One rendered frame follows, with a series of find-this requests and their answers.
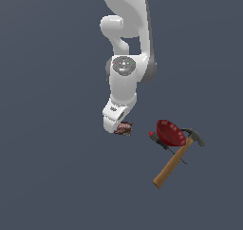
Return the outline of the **brown printed box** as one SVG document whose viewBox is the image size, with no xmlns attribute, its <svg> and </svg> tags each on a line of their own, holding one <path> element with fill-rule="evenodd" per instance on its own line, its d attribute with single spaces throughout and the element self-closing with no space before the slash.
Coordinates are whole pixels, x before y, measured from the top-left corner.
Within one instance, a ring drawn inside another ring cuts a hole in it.
<svg viewBox="0 0 243 230">
<path fill-rule="evenodd" d="M 121 122 L 114 133 L 123 136 L 130 136 L 132 132 L 132 125 L 132 123 Z"/>
</svg>

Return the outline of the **dark red bowl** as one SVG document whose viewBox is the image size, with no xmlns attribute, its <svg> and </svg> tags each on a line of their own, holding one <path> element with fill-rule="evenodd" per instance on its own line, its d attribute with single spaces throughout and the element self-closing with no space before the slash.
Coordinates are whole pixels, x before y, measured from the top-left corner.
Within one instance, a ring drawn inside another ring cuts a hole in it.
<svg viewBox="0 0 243 230">
<path fill-rule="evenodd" d="M 186 138 L 183 132 L 168 120 L 157 121 L 157 134 L 164 144 L 170 146 L 186 145 Z"/>
</svg>

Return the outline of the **wooden handled claw hammer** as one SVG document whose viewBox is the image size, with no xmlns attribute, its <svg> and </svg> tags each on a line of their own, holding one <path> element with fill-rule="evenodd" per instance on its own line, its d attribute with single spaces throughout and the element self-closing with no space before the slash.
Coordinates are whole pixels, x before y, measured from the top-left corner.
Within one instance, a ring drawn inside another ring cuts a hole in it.
<svg viewBox="0 0 243 230">
<path fill-rule="evenodd" d="M 188 133 L 186 139 L 186 145 L 182 146 L 177 153 L 170 159 L 170 161 L 164 166 L 161 172 L 153 179 L 153 184 L 157 188 L 161 188 L 166 179 L 176 168 L 179 161 L 182 159 L 186 150 L 192 145 L 193 142 L 198 142 L 200 146 L 204 146 L 206 143 L 200 138 L 200 135 L 192 128 L 183 128 L 183 131 Z"/>
</svg>

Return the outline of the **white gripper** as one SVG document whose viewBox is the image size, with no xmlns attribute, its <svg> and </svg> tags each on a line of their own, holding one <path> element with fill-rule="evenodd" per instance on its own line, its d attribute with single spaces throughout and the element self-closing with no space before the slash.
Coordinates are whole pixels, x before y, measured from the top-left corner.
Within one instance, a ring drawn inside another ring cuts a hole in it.
<svg viewBox="0 0 243 230">
<path fill-rule="evenodd" d="M 103 109 L 103 128 L 113 133 L 129 111 L 128 103 L 116 103 L 109 99 Z"/>
</svg>

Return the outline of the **red black screwdriver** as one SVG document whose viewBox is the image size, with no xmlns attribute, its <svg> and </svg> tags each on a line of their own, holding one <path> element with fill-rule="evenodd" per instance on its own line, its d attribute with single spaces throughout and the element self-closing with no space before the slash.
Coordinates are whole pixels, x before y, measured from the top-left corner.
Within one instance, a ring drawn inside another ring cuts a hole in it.
<svg viewBox="0 0 243 230">
<path fill-rule="evenodd" d="M 149 133 L 149 137 L 150 137 L 155 143 L 161 145 L 165 150 L 169 150 L 169 151 L 171 151 L 173 154 L 175 154 L 175 152 L 171 149 L 171 146 L 184 146 L 184 145 L 186 145 L 186 138 L 185 138 L 185 137 L 182 138 L 182 141 L 181 141 L 181 142 L 178 141 L 178 140 L 175 140 L 174 142 L 169 142 L 169 141 L 165 141 L 165 142 L 163 142 L 163 141 L 159 138 L 159 136 L 158 136 L 155 132 L 153 132 L 153 131 L 151 131 L 151 132 Z"/>
</svg>

